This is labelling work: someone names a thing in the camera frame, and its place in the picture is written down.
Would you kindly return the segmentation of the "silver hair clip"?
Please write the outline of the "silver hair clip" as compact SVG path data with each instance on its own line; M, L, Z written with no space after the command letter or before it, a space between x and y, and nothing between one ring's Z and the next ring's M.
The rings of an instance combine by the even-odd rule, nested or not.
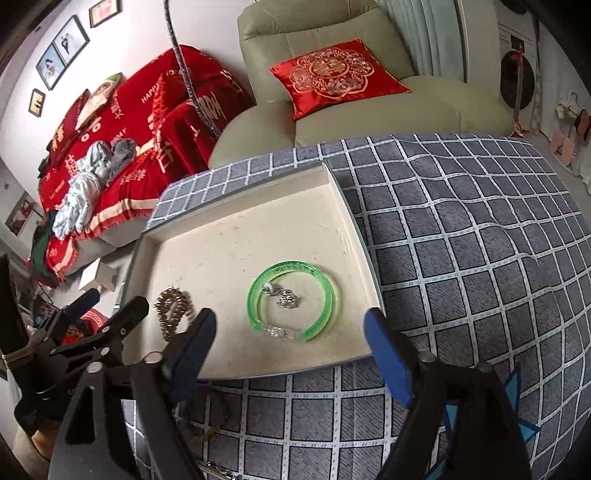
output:
M198 462L198 467L200 468L201 472L212 476L215 479L221 480L238 480L239 475L238 473L226 470L222 467L216 466L211 462Z

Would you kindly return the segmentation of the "red sofa throw blanket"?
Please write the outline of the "red sofa throw blanket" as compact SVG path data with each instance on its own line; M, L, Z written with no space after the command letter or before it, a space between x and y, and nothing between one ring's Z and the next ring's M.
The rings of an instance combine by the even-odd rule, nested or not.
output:
M38 183L46 219L34 233L30 258L46 285L135 240L169 184L207 169L217 138L206 123L223 130L253 106L252 96L221 63L192 46L180 50L197 104L190 103L175 55L167 50L112 90L99 87L105 102L79 123L84 103L95 96L84 91L55 131ZM78 172L76 161L96 141L113 147L124 138L137 144L135 158L102 191L84 231L60 241L52 225Z

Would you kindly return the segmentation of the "silver pearl earring charm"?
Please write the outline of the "silver pearl earring charm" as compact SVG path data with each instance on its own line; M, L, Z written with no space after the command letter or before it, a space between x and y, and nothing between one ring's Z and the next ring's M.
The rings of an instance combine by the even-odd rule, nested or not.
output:
M276 297L276 305L283 309L296 309L300 298L293 290L286 289L274 283L264 283L262 292L269 297Z

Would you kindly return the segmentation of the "light blue crumpled clothes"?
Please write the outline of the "light blue crumpled clothes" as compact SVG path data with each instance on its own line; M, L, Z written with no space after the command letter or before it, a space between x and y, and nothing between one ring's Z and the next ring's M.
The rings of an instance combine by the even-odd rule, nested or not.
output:
M82 233L92 218L102 191L135 158L137 144L128 138L113 147L94 142L84 157L76 161L78 172L70 178L69 189L57 209L52 225L60 241L71 233Z

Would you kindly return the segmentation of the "grey-green shallow tray box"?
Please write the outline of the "grey-green shallow tray box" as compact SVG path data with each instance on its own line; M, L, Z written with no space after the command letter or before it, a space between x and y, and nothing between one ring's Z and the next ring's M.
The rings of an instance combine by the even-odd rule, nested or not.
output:
M246 296L271 265L302 261L335 288L335 313L310 342L273 338L250 326ZM322 289L305 274L277 282L301 297L293 310L264 297L263 318L304 330L322 310ZM195 309L211 309L217 331L199 375L229 380L291 374L351 362L370 353L363 318L379 307L379 282L363 237L335 175L312 162L207 201L145 231L121 290L149 303L167 288Z

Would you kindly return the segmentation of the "teal window curtain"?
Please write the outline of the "teal window curtain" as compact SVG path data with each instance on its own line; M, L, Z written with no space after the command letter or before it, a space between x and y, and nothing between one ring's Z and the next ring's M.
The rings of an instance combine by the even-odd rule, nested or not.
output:
M454 0L380 0L419 75L465 80L463 38Z

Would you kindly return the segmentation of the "blue checked tablecloth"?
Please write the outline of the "blue checked tablecloth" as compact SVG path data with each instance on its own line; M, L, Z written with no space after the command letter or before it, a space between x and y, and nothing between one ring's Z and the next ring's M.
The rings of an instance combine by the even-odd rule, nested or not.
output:
M530 144L427 134L280 150L172 184L147 230L315 161L342 188L394 328L443 361L492 365L534 478L588 478L573 456L590 436L590 230ZM205 379L174 416L198 462L240 479L371 479L407 413L363 357Z

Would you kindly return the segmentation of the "green plastic bangle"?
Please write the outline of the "green plastic bangle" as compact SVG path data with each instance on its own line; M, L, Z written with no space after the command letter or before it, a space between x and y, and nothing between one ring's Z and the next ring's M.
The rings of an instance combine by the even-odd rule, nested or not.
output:
M293 310L301 303L301 297L293 290L283 288L277 282L281 277L290 274L305 274L317 281L322 289L322 310L311 326L304 330L274 325L263 318L262 304L264 297L276 298L276 305L284 310ZM246 296L246 314L249 324L257 332L266 336L290 341L310 342L325 330L332 314L335 313L335 288L322 270L302 261L283 261L271 265L260 273L249 287Z

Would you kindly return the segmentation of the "red embroidered cushion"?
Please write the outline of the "red embroidered cushion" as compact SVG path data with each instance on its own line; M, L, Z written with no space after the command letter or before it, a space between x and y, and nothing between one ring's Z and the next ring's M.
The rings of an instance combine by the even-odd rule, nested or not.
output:
M295 120L341 103L410 91L380 64L360 39L276 64L270 73L290 95Z

